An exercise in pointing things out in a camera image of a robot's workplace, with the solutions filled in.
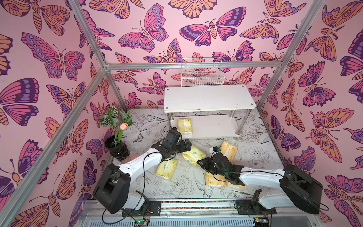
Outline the orange tissue pack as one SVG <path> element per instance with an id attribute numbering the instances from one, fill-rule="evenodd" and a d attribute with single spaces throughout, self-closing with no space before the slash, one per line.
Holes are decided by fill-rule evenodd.
<path id="1" fill-rule="evenodd" d="M 206 186 L 221 188 L 226 184 L 226 178 L 221 175 L 213 175 L 211 173 L 205 173 Z"/>
<path id="2" fill-rule="evenodd" d="M 246 189 L 246 186 L 243 185 L 234 185 L 230 182 L 226 182 L 226 187 L 234 189 L 234 190 L 244 190 Z"/>
<path id="3" fill-rule="evenodd" d="M 229 144 L 228 142 L 224 141 L 220 147 L 221 153 L 227 157 L 227 159 L 232 162 L 236 153 L 237 153 L 237 147 L 234 145 Z"/>

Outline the yellow floral tissue pack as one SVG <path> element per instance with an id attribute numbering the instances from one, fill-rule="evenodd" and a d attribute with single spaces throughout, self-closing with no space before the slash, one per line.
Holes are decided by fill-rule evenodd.
<path id="1" fill-rule="evenodd" d="M 178 165 L 177 160 L 169 160 L 161 162 L 156 170 L 156 176 L 170 181 L 174 176 L 177 165 Z"/>
<path id="2" fill-rule="evenodd" d="M 193 133 L 192 119 L 191 118 L 178 119 L 178 130 L 180 133 Z"/>
<path id="3" fill-rule="evenodd" d="M 198 167 L 198 161 L 206 158 L 206 154 L 198 149 L 196 146 L 192 146 L 190 151 L 182 153 L 182 157 L 189 162 L 192 166 Z"/>

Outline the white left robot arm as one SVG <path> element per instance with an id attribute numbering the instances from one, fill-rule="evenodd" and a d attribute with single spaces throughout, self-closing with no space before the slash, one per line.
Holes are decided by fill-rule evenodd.
<path id="1" fill-rule="evenodd" d="M 183 139 L 177 128 L 171 128 L 164 139 L 153 144 L 144 154 L 118 166 L 109 164 L 93 191 L 93 197 L 111 214 L 120 210 L 144 212 L 148 198 L 143 191 L 131 191 L 131 184 L 149 168 L 191 150 L 190 140 Z"/>

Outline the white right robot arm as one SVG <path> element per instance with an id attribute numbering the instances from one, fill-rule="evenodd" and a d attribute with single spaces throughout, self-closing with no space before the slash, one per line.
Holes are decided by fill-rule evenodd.
<path id="1" fill-rule="evenodd" d="M 223 176 L 235 186 L 272 188 L 272 191 L 254 194 L 257 203 L 265 209 L 297 207 L 313 215 L 320 212 L 322 184 L 294 165 L 288 164 L 277 170 L 258 170 L 234 165 L 222 153 L 198 160 L 197 164 L 212 175 Z"/>

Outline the white two-tier shelf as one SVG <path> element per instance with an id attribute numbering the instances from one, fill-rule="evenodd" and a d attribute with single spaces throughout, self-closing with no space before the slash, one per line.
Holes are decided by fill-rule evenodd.
<path id="1" fill-rule="evenodd" d="M 245 85 L 167 88 L 164 112 L 172 127 L 189 119 L 191 132 L 186 139 L 236 137 L 256 108 Z"/>

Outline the black ribbed vase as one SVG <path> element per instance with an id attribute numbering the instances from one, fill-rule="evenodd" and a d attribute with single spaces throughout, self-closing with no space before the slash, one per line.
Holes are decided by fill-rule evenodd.
<path id="1" fill-rule="evenodd" d="M 128 147 L 123 141 L 121 141 L 117 146 L 114 143 L 114 137 L 110 137 L 105 141 L 105 148 L 107 148 L 112 157 L 119 161 L 125 160 L 130 156 Z"/>

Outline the pink tulip flower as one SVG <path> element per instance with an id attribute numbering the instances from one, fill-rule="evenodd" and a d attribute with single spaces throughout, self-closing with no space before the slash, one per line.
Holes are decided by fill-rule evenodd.
<path id="1" fill-rule="evenodd" d="M 126 129 L 127 129 L 127 127 L 128 127 L 128 124 L 127 124 L 127 123 L 122 123 L 122 124 L 120 125 L 120 130 L 124 131 L 124 130 L 126 130 Z"/>

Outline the green artificial plant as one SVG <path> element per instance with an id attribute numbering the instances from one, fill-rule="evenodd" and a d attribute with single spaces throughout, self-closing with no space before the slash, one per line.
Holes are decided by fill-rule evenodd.
<path id="1" fill-rule="evenodd" d="M 124 111 L 116 106 L 108 108 L 107 112 L 101 115 L 97 122 L 103 127 L 111 127 L 113 129 L 116 146 L 122 141 L 124 133 L 124 131 L 120 130 L 120 125 L 122 123 L 127 123 L 128 127 L 133 125 L 131 111 Z"/>

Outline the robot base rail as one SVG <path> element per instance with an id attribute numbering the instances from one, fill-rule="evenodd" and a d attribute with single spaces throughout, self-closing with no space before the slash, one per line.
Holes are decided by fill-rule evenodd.
<path id="1" fill-rule="evenodd" d="M 77 227 L 322 227 L 319 216 L 297 208 L 243 214 L 242 198 L 156 199 L 145 216 L 126 217 L 105 212 L 97 201 L 88 201 Z"/>

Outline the aluminium frame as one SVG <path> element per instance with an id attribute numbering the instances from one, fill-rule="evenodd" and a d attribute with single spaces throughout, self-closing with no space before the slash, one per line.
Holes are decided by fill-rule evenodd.
<path id="1" fill-rule="evenodd" d="M 81 169 L 87 158 L 85 151 L 68 151 L 59 160 L 56 160 L 55 154 L 68 133 L 80 121 L 84 121 L 88 127 L 87 135 L 100 133 L 99 129 L 89 124 L 90 113 L 85 111 L 85 107 L 90 101 L 101 98 L 96 88 L 103 79 L 110 84 L 109 97 L 116 99 L 119 104 L 123 103 L 111 70 L 217 66 L 211 60 L 199 63 L 194 58 L 179 63 L 108 64 L 79 2 L 70 1 L 70 5 L 70 8 L 66 8 L 61 6 L 60 2 L 54 2 L 57 17 L 65 21 L 65 34 L 40 32 L 41 38 L 81 57 L 73 76 L 62 75 L 58 79 L 48 77 L 43 64 L 33 57 L 21 41 L 23 32 L 34 30 L 28 15 L 32 9 L 30 4 L 21 4 L 19 16 L 13 16 L 1 9 L 1 166 L 9 169 L 9 159 L 17 159 L 27 147 L 33 147 L 39 155 L 39 159 L 32 164 L 25 177 L 12 179 L 9 174 L 1 174 L 1 192 L 10 190 L 9 195 L 1 197 L 3 227 L 11 225 L 32 192 L 49 191 L 51 182 L 70 164 L 75 165 L 77 171 L 73 178 L 80 184 Z M 70 112 L 63 114 L 53 103 L 46 89 L 47 84 L 62 85 L 66 88 L 80 86 L 80 98 L 73 104 Z"/>

